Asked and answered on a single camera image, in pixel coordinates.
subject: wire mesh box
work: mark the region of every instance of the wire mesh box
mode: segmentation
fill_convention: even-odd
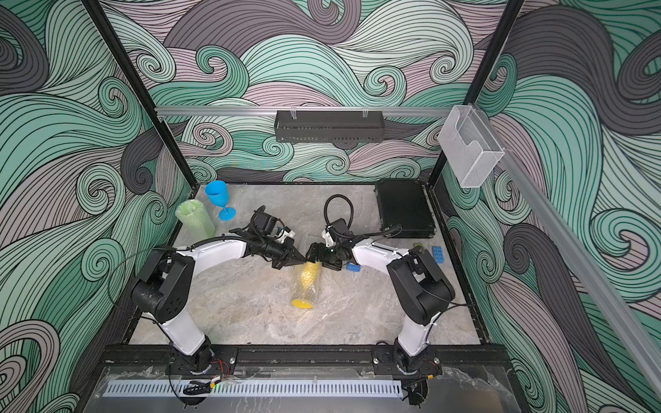
[[[275,128],[279,142],[380,142],[385,122],[375,110],[279,110]]]
[[[462,188],[478,188],[504,152],[482,110],[457,105],[447,117],[438,141]]]

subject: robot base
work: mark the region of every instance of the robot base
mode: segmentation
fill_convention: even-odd
[[[420,353],[415,356],[408,355],[402,346],[399,344],[399,341],[395,339],[395,351],[393,357],[395,358],[395,363],[397,363],[397,368],[399,371],[406,375],[413,375],[418,373],[424,362],[424,357],[427,354],[427,349],[425,348]]]
[[[204,343],[191,356],[181,353],[174,345],[171,346],[176,351],[181,367],[191,374],[205,374],[211,367],[214,352],[211,350],[211,340],[207,336],[204,336]]]

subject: yellow object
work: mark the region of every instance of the yellow object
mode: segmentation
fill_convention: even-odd
[[[301,299],[298,299],[298,298],[294,299],[292,301],[292,305],[294,307],[298,307],[300,309],[311,309],[312,308],[312,304],[308,303],[306,300],[301,300]]]
[[[306,262],[294,268],[292,305],[300,309],[311,309],[319,294],[321,262]]]
[[[310,288],[310,286],[317,280],[320,270],[321,262],[306,262],[303,265],[303,270],[299,276],[301,287],[303,287],[303,289]]]

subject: marble table surface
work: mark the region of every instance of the marble table surface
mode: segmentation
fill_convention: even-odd
[[[355,234],[379,230],[379,212],[373,185],[230,185],[229,205],[237,216],[228,222],[218,218],[200,188],[197,198],[207,207],[216,234],[243,227],[253,211],[266,205],[266,212],[279,217],[296,232],[296,246],[305,254],[313,237],[324,227],[323,206],[333,194],[352,200],[355,212],[351,230]],[[329,219],[345,217],[348,207],[341,199],[329,206]],[[189,245],[192,235],[182,228],[175,246]],[[450,264],[439,231],[432,239],[383,239],[380,243],[412,248],[422,243],[443,248],[441,269],[454,286],[455,302],[464,303],[457,276]],[[321,292],[312,309],[292,306],[292,268],[274,270],[261,257],[224,262],[197,274],[192,280],[187,308],[195,323],[215,344],[372,344],[390,343],[402,327],[401,309],[390,278],[372,268],[360,272],[323,269]],[[430,334],[432,344],[479,344],[466,307],[444,313]],[[140,319],[131,344],[166,344],[157,326]]]

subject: yellow lid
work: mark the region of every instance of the yellow lid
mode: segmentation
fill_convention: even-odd
[[[309,303],[306,300],[301,300],[301,299],[298,299],[298,298],[292,301],[292,305],[294,307],[298,307],[300,309],[311,309],[312,308],[312,303]]]

